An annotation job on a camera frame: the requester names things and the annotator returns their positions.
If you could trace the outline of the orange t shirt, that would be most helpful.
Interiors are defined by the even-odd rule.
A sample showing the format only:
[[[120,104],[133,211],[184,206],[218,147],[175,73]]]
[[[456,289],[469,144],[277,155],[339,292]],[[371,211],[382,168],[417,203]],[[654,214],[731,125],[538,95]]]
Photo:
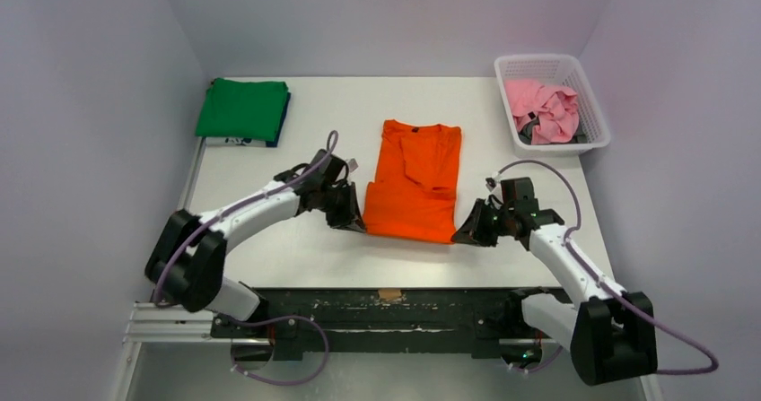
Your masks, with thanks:
[[[459,180],[458,126],[384,122],[363,220],[375,236],[450,244]]]

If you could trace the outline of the pink t shirt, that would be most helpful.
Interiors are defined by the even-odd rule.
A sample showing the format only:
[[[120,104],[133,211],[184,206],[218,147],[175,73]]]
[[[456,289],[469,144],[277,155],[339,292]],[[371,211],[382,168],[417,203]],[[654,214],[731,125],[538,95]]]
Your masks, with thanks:
[[[532,121],[543,129],[557,125],[568,135],[580,125],[578,93],[570,87],[520,79],[506,81],[504,89],[518,133]]]

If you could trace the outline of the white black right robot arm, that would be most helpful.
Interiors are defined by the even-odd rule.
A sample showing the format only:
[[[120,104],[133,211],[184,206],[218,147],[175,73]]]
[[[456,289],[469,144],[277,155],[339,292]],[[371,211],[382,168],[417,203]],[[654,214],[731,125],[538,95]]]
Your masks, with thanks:
[[[552,273],[569,298],[563,303],[545,288],[511,292],[502,316],[506,328],[517,336],[535,328],[555,339],[589,386],[653,374],[658,355],[654,328],[646,320],[653,314],[649,298],[606,282],[604,273],[576,250],[561,216],[540,207],[531,179],[489,178],[486,186],[501,195],[479,198],[452,242],[486,248],[511,237]]]

